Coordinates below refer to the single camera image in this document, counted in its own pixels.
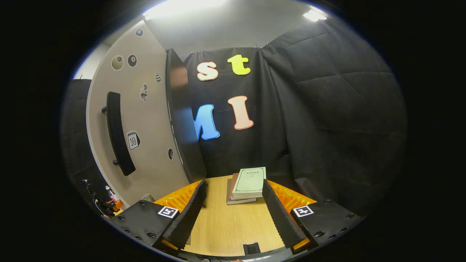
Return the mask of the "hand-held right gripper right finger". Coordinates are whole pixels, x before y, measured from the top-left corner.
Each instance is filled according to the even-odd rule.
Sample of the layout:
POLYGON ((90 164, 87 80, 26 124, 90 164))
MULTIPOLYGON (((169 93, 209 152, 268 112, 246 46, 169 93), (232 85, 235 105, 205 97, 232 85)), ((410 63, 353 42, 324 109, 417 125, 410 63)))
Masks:
POLYGON ((364 220, 331 199, 315 201, 267 179, 262 197, 285 248, 293 254, 325 246, 364 220))

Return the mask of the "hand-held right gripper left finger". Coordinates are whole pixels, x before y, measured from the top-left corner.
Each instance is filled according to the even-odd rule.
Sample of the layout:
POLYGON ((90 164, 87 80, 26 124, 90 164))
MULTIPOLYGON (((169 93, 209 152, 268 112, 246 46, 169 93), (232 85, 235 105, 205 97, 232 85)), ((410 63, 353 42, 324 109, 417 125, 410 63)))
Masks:
POLYGON ((157 201, 141 199, 110 221, 139 242, 158 249, 184 249, 206 196, 205 180, 157 201))

